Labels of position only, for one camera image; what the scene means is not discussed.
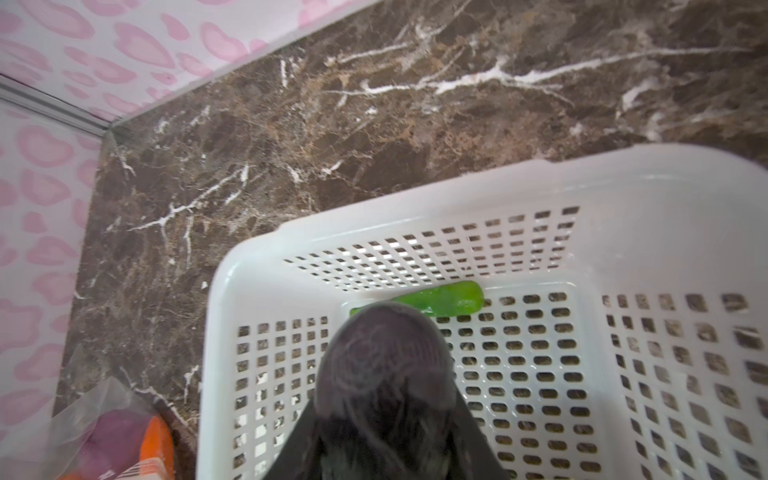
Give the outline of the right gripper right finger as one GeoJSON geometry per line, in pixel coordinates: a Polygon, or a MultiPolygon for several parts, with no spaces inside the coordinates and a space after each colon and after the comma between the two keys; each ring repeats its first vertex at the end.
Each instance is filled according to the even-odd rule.
{"type": "Polygon", "coordinates": [[[481,432],[476,419],[458,390],[452,412],[453,445],[458,455],[460,474],[452,475],[455,479],[508,479],[507,471],[499,463],[495,453],[481,432]]]}

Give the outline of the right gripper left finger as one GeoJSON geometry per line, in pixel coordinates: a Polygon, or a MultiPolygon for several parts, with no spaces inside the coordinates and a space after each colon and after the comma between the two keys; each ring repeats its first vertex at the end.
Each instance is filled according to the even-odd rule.
{"type": "Polygon", "coordinates": [[[264,479],[321,480],[321,451],[314,400],[310,399],[264,479]]]}

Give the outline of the dark eggplant toy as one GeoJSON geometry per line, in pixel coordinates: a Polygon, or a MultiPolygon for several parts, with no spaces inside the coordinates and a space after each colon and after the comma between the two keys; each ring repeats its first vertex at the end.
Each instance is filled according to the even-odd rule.
{"type": "Polygon", "coordinates": [[[323,356],[313,402],[320,478],[448,478],[453,359],[418,310],[382,302],[349,318],[323,356]]]}

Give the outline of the green cucumber toy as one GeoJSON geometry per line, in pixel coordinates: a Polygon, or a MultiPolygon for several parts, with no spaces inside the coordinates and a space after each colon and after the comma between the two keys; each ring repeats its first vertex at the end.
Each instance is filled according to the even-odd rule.
{"type": "Polygon", "coordinates": [[[427,317],[456,317],[478,313],[485,304],[485,297],[484,291],[478,283],[460,281],[351,308],[346,311],[344,317],[352,317],[360,311],[378,304],[404,306],[427,317]]]}

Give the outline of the purple onion toy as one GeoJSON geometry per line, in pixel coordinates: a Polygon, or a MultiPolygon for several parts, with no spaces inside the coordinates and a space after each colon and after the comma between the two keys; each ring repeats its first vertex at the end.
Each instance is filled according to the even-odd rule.
{"type": "Polygon", "coordinates": [[[78,473],[82,479],[115,479],[139,461],[150,416],[133,410],[112,410],[98,417],[82,436],[78,473]]]}

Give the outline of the clear zip top bag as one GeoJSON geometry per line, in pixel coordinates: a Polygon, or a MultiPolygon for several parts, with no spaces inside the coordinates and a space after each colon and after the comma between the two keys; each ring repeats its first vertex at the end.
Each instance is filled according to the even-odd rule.
{"type": "Polygon", "coordinates": [[[56,415],[39,479],[173,479],[174,444],[162,416],[113,377],[56,415]]]}

